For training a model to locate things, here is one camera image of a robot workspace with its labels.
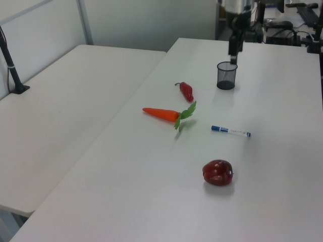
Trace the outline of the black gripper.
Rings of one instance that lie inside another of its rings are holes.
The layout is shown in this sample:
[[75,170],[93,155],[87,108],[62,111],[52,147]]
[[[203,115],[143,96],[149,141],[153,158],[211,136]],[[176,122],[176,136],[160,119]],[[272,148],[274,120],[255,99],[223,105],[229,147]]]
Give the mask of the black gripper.
[[243,51],[243,33],[250,27],[251,10],[242,13],[227,12],[226,22],[227,27],[232,30],[232,36],[229,38],[228,55],[230,56],[230,63],[236,65],[238,53]]

